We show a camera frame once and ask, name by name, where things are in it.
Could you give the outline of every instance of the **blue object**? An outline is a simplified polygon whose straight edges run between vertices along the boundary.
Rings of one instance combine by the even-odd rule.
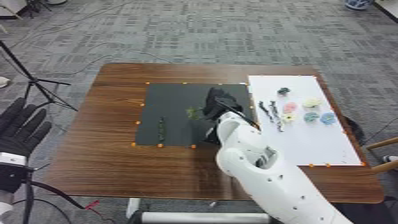
[[[373,0],[344,0],[344,6],[353,10],[366,10],[369,5],[373,4]]]
[[[314,112],[305,113],[303,115],[305,122],[314,122],[318,118],[319,118],[319,115]]]
[[[335,123],[337,120],[335,120],[335,115],[332,112],[321,114],[319,121],[325,125],[330,125],[332,123]]]

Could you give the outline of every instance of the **carpet floor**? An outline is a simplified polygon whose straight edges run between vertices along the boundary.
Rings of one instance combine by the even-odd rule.
[[[366,136],[398,117],[398,25],[374,7],[350,11],[341,0],[69,0],[24,20],[0,20],[8,34],[0,39],[39,78],[69,82],[56,93],[79,107],[101,65],[110,62],[183,64],[312,65],[326,81],[344,115]],[[0,89],[0,111],[23,95],[26,79],[0,57],[0,76],[12,83]],[[30,101],[42,102],[37,91]],[[55,123],[31,155],[31,166],[51,163],[74,112],[51,105]],[[398,136],[398,121],[369,142]],[[371,165],[392,146],[366,152]],[[46,170],[35,174],[42,180]],[[398,173],[378,175],[385,195],[398,197]],[[72,223],[99,223],[88,211],[37,191],[65,210]],[[76,198],[88,203],[95,198]],[[126,199],[103,198],[97,210],[126,223]],[[261,212],[252,202],[145,200],[151,211]],[[8,216],[21,223],[21,204]],[[67,223],[56,210],[35,204],[31,224]]]

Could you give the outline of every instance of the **wooden table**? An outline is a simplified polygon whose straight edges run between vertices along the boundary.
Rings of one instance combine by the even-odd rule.
[[[216,147],[131,147],[147,82],[246,82],[246,75],[314,75],[348,132],[341,111],[316,70],[309,66],[106,64],[67,131],[46,182],[79,196],[245,200],[234,179],[215,164]],[[302,167],[330,202],[378,203],[382,189],[367,165]]]

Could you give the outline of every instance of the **black mat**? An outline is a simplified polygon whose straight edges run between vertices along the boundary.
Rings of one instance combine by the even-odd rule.
[[[138,145],[156,145],[158,122],[165,120],[165,141],[163,145],[190,146],[204,140],[206,131],[213,123],[202,118],[188,118],[186,109],[202,108],[209,88],[220,88],[234,96],[243,107],[245,116],[252,119],[250,98],[245,85],[209,84],[151,84],[145,90],[145,107],[140,115],[140,126],[135,136]]]

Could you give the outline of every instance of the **white paper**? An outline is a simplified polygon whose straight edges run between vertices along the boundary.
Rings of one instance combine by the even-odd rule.
[[[360,165],[357,152],[344,134],[339,121],[325,125],[319,119],[307,123],[303,114],[316,112],[332,112],[326,97],[319,88],[314,76],[248,76],[250,91],[255,104],[255,115],[261,126],[262,138],[266,144],[275,150],[284,152],[287,161],[296,165]],[[277,94],[277,90],[287,87],[291,92],[286,96]],[[319,98],[318,108],[303,108],[302,103],[307,98]],[[286,103],[296,103],[294,121],[282,125],[284,132],[278,132],[275,123],[259,109],[259,101],[270,111],[270,101],[277,102],[278,116],[282,115],[282,106]]]

